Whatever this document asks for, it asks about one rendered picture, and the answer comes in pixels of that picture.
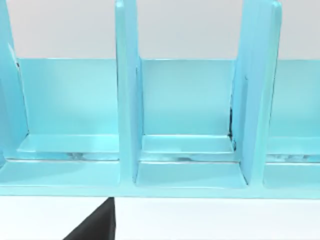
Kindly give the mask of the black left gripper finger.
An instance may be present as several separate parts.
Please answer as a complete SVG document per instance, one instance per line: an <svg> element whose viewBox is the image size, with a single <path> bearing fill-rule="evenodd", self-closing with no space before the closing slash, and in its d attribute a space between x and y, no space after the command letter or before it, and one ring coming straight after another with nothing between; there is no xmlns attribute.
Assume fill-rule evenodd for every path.
<svg viewBox="0 0 320 240"><path fill-rule="evenodd" d="M108 197L63 240L116 240L115 198Z"/></svg>

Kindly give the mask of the light blue rack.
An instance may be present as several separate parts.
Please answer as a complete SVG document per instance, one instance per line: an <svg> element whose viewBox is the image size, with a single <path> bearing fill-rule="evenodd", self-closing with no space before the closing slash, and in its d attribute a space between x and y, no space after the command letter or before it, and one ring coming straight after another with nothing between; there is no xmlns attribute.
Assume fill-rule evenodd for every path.
<svg viewBox="0 0 320 240"><path fill-rule="evenodd" d="M320 59L279 59L283 6L243 0L235 59L19 58L0 0L0 196L320 199Z"/></svg>

